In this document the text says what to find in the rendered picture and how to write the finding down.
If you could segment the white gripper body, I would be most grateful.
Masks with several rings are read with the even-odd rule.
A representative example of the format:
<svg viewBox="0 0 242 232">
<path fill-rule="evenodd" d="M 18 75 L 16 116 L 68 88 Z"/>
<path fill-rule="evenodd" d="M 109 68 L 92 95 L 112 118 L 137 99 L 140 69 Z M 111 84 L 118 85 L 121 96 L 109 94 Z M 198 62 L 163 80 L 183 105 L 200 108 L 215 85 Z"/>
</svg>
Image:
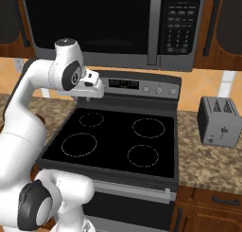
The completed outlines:
<svg viewBox="0 0 242 232">
<path fill-rule="evenodd" d="M 104 87 L 102 80 L 98 80 L 94 85 L 81 81 L 75 88 L 67 91 L 66 94 L 82 98 L 102 98 L 104 96 Z"/>
</svg>

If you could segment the brown bowl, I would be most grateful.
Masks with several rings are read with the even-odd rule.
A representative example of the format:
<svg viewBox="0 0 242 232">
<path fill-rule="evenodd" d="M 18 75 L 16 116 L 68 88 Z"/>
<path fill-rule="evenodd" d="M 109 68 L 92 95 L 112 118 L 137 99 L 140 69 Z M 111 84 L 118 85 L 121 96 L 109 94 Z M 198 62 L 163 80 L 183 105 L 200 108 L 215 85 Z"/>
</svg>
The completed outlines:
<svg viewBox="0 0 242 232">
<path fill-rule="evenodd" d="M 45 133 L 46 132 L 45 119 L 38 114 L 36 114 L 35 117 L 36 117 L 36 131 L 38 133 Z"/>
</svg>

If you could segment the black glass microwave door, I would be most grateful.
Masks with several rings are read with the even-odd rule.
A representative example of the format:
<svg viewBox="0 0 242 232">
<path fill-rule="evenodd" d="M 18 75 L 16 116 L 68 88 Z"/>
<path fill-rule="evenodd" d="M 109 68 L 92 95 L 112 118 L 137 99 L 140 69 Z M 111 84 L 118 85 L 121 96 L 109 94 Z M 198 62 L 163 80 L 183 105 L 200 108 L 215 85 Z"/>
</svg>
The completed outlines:
<svg viewBox="0 0 242 232">
<path fill-rule="evenodd" d="M 54 43 L 74 39 L 84 63 L 156 68 L 147 64 L 150 0 L 24 0 L 35 54 L 55 57 Z"/>
</svg>

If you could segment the black and steel microwave oven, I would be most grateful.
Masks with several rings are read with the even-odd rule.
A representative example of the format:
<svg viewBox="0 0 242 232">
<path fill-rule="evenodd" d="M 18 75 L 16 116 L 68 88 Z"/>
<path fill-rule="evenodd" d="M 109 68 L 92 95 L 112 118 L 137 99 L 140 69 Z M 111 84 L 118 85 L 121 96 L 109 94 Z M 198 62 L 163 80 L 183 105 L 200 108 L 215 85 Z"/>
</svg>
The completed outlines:
<svg viewBox="0 0 242 232">
<path fill-rule="evenodd" d="M 162 0 L 156 68 L 191 71 L 196 54 L 204 0 Z"/>
</svg>

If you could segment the black oven door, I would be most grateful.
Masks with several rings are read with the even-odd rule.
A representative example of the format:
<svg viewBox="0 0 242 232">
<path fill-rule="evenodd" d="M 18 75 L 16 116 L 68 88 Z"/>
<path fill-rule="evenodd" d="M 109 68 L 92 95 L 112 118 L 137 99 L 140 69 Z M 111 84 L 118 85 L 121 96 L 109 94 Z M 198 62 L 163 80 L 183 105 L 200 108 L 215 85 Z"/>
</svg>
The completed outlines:
<svg viewBox="0 0 242 232">
<path fill-rule="evenodd" d="M 106 232 L 169 232 L 175 202 L 161 204 L 95 191 L 83 206 L 97 230 Z"/>
</svg>

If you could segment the wooden base cupboard door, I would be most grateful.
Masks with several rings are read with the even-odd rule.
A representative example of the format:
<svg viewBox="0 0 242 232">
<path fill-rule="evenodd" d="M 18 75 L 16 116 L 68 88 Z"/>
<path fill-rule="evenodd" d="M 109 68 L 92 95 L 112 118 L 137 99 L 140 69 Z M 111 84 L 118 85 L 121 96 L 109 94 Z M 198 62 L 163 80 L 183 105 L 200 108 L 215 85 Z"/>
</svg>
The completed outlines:
<svg viewBox="0 0 242 232">
<path fill-rule="evenodd" d="M 242 215 L 196 213 L 193 205 L 175 204 L 170 232 L 174 232 L 178 208 L 182 209 L 178 232 L 242 232 Z"/>
</svg>

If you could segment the black and steel stove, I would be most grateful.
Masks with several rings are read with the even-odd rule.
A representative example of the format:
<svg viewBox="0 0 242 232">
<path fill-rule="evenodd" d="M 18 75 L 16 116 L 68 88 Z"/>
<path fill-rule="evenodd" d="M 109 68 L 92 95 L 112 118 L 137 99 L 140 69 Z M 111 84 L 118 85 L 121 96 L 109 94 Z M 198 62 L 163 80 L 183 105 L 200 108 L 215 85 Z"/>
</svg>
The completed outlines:
<svg viewBox="0 0 242 232">
<path fill-rule="evenodd" d="M 105 85 L 103 98 L 78 99 L 45 146 L 39 169 L 177 192 L 181 78 L 115 71 L 103 71 L 100 78 Z"/>
</svg>

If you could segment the grey toaster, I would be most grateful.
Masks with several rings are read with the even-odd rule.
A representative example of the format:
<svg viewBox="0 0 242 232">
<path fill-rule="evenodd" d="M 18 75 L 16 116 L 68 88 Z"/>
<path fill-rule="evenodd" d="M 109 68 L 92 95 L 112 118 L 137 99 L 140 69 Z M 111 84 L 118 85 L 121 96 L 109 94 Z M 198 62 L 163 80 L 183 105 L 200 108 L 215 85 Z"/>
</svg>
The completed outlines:
<svg viewBox="0 0 242 232">
<path fill-rule="evenodd" d="M 202 96 L 197 122 L 203 145 L 234 148 L 242 131 L 242 117 L 231 98 Z"/>
</svg>

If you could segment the wooden drawer front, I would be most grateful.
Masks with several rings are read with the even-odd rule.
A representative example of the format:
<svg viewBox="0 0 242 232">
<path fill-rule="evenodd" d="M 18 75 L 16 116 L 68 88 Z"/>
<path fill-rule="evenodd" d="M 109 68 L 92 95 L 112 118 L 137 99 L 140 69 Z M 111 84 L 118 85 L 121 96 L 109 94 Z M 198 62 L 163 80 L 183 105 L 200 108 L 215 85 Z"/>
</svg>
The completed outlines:
<svg viewBox="0 0 242 232">
<path fill-rule="evenodd" d="M 213 195 L 224 200 L 234 200 L 237 198 L 240 200 L 240 206 L 215 203 L 212 200 Z M 213 214 L 217 216 L 222 214 L 227 214 L 229 216 L 242 215 L 242 195 L 196 188 L 192 196 L 192 202 L 196 213 Z"/>
</svg>

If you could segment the white wall socket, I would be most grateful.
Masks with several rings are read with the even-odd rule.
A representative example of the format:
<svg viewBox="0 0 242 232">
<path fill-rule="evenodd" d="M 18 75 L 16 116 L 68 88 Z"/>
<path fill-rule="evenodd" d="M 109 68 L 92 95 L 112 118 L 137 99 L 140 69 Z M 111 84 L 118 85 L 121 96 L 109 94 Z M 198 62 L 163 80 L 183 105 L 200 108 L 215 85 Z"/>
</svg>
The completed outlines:
<svg viewBox="0 0 242 232">
<path fill-rule="evenodd" d="M 14 58 L 13 61 L 16 72 L 21 73 L 24 66 L 24 61 L 21 58 Z"/>
</svg>

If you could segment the wooden wall cupboard door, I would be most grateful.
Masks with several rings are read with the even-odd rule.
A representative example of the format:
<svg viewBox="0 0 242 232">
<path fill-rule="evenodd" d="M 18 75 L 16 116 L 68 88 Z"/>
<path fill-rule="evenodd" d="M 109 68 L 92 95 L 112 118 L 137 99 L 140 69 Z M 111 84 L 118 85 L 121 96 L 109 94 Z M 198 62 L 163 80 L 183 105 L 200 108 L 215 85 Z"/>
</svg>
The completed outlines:
<svg viewBox="0 0 242 232">
<path fill-rule="evenodd" d="M 242 71 L 242 0 L 220 0 L 208 57 L 205 46 L 214 0 L 204 0 L 194 67 Z"/>
<path fill-rule="evenodd" d="M 27 22 L 24 0 L 19 0 L 18 5 L 26 37 L 30 40 L 30 47 L 24 47 L 13 1 L 0 0 L 0 57 L 29 59 L 35 56 L 35 52 Z"/>
</svg>

